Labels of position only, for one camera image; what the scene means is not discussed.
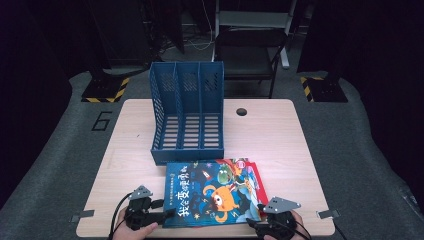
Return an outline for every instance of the children's book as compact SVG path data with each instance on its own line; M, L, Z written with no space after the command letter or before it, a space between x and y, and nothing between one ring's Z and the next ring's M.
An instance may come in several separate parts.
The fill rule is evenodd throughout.
M258 204L267 203L256 164L247 158L167 164L164 210L176 211L164 228L260 221Z

